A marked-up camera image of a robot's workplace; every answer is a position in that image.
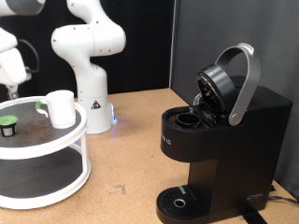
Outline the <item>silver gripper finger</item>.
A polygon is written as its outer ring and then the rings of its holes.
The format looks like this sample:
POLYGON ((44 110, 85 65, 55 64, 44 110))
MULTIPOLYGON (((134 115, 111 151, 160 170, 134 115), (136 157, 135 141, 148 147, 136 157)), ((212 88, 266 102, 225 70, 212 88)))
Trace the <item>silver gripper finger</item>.
POLYGON ((7 98, 9 100, 14 100, 17 99, 19 97, 18 94, 18 86, 7 86, 7 98))

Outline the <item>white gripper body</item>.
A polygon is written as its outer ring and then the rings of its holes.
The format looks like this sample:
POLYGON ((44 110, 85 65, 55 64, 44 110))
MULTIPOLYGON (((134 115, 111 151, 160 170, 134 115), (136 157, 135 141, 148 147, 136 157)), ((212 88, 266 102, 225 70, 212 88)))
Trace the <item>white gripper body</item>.
POLYGON ((26 71, 21 54, 17 49, 9 49, 0 54, 0 83, 8 86, 21 84, 26 79, 26 71))

